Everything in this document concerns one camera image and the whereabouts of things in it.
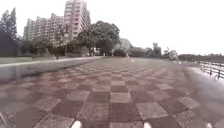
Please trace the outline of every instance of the tall building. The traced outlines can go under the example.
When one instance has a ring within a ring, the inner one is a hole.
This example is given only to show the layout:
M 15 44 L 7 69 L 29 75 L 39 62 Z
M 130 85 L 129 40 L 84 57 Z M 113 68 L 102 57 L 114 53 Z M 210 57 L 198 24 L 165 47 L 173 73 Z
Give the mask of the tall building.
M 24 28 L 25 40 L 33 40 L 38 36 L 45 36 L 55 41 L 55 33 L 60 25 L 69 28 L 69 39 L 72 40 L 90 25 L 90 12 L 87 3 L 83 0 L 70 0 L 66 2 L 64 16 L 52 14 L 50 18 L 37 17 L 36 21 L 28 20 Z
M 65 5 L 64 23 L 69 27 L 69 37 L 73 39 L 90 25 L 90 13 L 83 0 L 70 0 Z
M 51 41 L 55 40 L 55 31 L 59 25 L 63 24 L 63 16 L 51 14 L 51 18 L 37 17 L 36 21 L 28 19 L 27 25 L 24 28 L 25 40 L 33 40 L 39 36 L 45 36 Z

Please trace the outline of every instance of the wet pavement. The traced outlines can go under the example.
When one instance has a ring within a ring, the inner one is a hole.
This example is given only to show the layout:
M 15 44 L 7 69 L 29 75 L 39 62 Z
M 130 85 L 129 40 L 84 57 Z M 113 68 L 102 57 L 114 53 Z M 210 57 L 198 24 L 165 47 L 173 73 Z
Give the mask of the wet pavement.
M 17 128 L 223 128 L 223 94 L 187 66 L 108 58 L 2 84 L 0 109 Z

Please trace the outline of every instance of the walkway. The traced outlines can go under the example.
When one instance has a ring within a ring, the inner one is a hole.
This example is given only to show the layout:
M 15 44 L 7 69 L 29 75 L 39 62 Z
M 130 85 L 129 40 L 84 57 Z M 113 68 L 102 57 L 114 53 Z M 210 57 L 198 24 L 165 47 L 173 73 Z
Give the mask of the walkway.
M 0 108 L 17 128 L 223 128 L 223 92 L 186 66 L 111 58 L 1 85 Z

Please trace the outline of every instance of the brick pavement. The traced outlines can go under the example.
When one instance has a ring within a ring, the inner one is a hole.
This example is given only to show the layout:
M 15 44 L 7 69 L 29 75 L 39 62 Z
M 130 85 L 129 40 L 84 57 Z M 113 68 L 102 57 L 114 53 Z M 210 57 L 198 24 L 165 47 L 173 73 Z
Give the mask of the brick pavement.
M 17 128 L 68 128 L 75 120 L 83 128 L 224 127 L 223 88 L 171 62 L 131 60 L 102 59 L 6 83 L 0 109 Z

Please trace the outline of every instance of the metal railing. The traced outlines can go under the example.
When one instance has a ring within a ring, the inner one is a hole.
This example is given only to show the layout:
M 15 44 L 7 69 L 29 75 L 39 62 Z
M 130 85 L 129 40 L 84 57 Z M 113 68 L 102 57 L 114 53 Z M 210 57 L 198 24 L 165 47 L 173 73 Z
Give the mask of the metal railing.
M 224 63 L 200 61 L 201 70 L 210 76 L 224 79 Z

